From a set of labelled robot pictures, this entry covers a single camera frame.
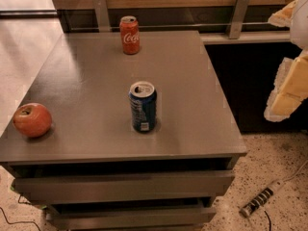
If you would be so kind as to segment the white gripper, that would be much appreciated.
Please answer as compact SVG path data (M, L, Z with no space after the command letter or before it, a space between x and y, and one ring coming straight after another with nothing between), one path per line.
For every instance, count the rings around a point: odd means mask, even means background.
M291 26L291 43L301 49L308 46L308 0L292 1L273 13L268 23L276 27ZM308 51L303 50L294 60L284 58L278 67L264 117L271 122L280 122L289 118L307 98Z

